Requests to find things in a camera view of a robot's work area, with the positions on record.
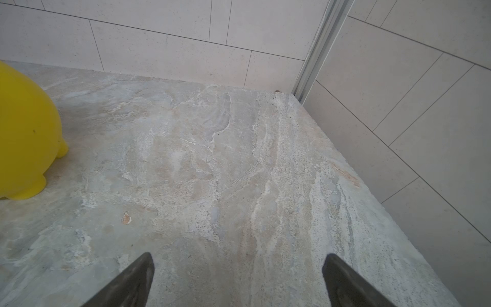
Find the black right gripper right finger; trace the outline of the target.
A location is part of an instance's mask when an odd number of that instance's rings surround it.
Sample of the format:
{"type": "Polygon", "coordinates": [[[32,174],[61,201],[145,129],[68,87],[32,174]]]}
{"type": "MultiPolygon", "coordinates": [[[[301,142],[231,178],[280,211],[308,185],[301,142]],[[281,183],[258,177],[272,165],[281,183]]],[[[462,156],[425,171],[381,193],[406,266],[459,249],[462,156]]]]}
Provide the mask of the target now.
{"type": "Polygon", "coordinates": [[[327,255],[322,266],[322,275],[331,306],[395,307],[390,300],[334,253],[327,255]]]}

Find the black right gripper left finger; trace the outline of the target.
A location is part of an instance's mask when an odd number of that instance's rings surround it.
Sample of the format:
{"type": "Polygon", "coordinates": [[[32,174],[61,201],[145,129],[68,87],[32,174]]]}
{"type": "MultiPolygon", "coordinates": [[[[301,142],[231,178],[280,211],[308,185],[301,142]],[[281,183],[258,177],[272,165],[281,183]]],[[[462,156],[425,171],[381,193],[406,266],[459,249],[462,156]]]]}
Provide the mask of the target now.
{"type": "Polygon", "coordinates": [[[155,266],[149,252],[143,253],[103,289],[83,304],[90,306],[146,307],[155,266]]]}

